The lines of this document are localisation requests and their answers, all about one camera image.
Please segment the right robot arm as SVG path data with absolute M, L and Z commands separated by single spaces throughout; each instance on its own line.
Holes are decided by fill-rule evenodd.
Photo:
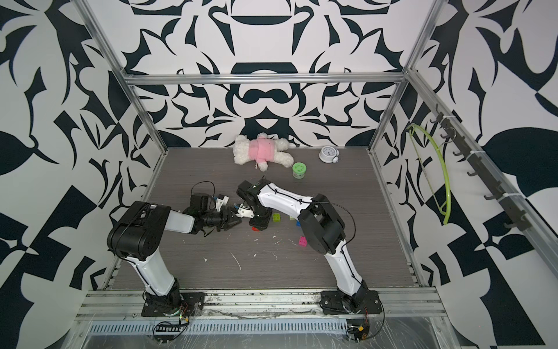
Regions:
M 264 178 L 255 184 L 242 182 L 237 194 L 253 212 L 253 228 L 267 229 L 275 211 L 297 220 L 307 243 L 326 258 L 341 294 L 340 307 L 330 304 L 326 310 L 355 314 L 364 306 L 369 288 L 348 253 L 345 223 L 324 195 L 301 196 Z

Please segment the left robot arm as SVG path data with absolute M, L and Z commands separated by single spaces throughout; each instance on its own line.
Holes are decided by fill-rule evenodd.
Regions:
M 232 207 L 210 209 L 201 202 L 179 212 L 169 206 L 136 201 L 108 234 L 107 246 L 136 270 L 145 286 L 145 302 L 160 313 L 172 314 L 183 299 L 178 280 L 161 256 L 164 232 L 198 234 L 205 228 L 227 231 L 241 222 Z

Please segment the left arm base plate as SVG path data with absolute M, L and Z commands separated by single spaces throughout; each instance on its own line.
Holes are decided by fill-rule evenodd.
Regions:
M 205 304 L 204 292 L 171 293 L 167 296 L 145 294 L 142 317 L 193 316 L 199 314 Z

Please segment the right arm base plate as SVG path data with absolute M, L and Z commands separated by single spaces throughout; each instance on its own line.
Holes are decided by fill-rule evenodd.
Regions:
M 377 291 L 367 290 L 358 300 L 355 302 L 341 291 L 322 291 L 319 306 L 325 315 L 377 315 L 384 312 Z

